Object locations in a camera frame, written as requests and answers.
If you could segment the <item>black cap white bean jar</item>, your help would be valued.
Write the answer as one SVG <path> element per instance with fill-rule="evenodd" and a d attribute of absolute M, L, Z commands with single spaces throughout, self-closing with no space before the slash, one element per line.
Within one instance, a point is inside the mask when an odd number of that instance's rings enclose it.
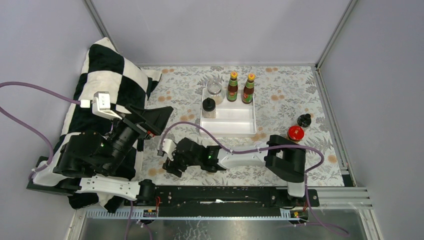
<path fill-rule="evenodd" d="M 202 116 L 208 119 L 216 118 L 216 102 L 208 97 L 202 101 Z"/>

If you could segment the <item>white plastic organizer tray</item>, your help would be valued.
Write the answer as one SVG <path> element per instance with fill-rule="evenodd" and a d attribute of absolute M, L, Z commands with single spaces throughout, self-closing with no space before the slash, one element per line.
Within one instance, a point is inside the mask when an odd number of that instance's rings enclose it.
<path fill-rule="evenodd" d="M 251 138 L 257 133 L 255 102 L 243 103 L 243 91 L 238 91 L 237 100 L 228 101 L 226 98 L 215 108 L 215 117 L 205 117 L 200 111 L 199 125 L 214 137 Z"/>

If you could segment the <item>clear glass jar metal rim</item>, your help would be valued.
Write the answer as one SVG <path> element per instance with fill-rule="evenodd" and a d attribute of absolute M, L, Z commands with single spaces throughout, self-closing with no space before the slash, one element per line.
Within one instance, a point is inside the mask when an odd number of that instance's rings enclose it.
<path fill-rule="evenodd" d="M 225 98 L 222 84 L 218 80 L 209 80 L 206 84 L 206 98 L 211 98 L 216 105 L 220 105 Z"/>

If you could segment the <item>green label sauce bottle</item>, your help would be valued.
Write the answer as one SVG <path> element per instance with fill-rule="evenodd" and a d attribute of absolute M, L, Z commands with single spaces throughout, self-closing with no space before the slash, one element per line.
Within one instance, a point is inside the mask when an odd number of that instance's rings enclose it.
<path fill-rule="evenodd" d="M 238 73 L 233 71 L 230 73 L 230 79 L 227 86 L 227 100 L 229 102 L 234 102 L 238 97 Z"/>

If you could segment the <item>red label sauce bottle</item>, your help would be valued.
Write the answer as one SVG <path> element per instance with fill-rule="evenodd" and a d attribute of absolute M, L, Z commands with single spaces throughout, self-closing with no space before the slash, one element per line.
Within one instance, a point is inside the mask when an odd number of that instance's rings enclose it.
<path fill-rule="evenodd" d="M 249 73 L 243 89 L 242 102 L 244 104 L 250 104 L 254 98 L 254 87 L 255 87 L 256 76 L 253 73 Z"/>

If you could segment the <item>red lid sauce jar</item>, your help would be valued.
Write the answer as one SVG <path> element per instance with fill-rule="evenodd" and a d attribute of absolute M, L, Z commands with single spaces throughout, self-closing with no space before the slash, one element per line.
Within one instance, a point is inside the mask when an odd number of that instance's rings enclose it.
<path fill-rule="evenodd" d="M 292 142 L 300 142 L 304 136 L 304 129 L 298 125 L 293 125 L 287 130 L 287 137 Z"/>

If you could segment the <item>black cap brown spice shaker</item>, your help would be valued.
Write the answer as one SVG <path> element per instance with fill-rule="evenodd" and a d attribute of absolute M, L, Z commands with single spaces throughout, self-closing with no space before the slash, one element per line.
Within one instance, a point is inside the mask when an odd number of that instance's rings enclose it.
<path fill-rule="evenodd" d="M 302 114 L 297 118 L 296 123 L 301 128 L 308 128 L 312 123 L 312 116 L 309 113 Z"/>

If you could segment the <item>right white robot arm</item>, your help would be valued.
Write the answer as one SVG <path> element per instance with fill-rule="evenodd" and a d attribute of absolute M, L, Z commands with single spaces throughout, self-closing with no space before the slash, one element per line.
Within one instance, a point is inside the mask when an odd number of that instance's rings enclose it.
<path fill-rule="evenodd" d="M 282 203 L 272 195 L 271 203 L 290 209 L 307 206 L 305 178 L 306 151 L 323 154 L 309 146 L 299 145 L 280 135 L 271 135 L 267 142 L 254 146 L 227 148 L 220 142 L 203 146 L 185 137 L 178 143 L 163 138 L 157 147 L 159 156 L 167 155 L 163 169 L 181 177 L 188 167 L 196 166 L 201 170 L 216 173 L 238 167 L 266 167 L 287 183 L 286 197 Z"/>

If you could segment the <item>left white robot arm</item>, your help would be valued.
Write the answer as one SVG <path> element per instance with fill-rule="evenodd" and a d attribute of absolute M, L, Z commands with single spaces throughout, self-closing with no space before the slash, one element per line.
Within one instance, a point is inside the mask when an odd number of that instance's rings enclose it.
<path fill-rule="evenodd" d="M 150 180 L 130 181 L 111 178 L 137 140 L 159 136 L 173 112 L 171 106 L 142 109 L 128 104 L 130 114 L 93 107 L 93 114 L 117 123 L 103 136 L 94 130 L 70 135 L 50 164 L 36 172 L 27 189 L 72 196 L 76 193 L 108 194 L 148 206 L 155 201 L 155 184 Z"/>

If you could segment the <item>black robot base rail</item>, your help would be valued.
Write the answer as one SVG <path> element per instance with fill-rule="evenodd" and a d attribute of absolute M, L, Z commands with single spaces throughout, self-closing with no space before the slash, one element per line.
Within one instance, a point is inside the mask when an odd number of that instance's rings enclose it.
<path fill-rule="evenodd" d="M 273 186 L 157 186 L 136 200 L 136 207 L 152 207 L 159 217 L 278 217 L 282 210 L 320 205 L 315 189 L 308 196 L 289 196 L 286 187 Z"/>

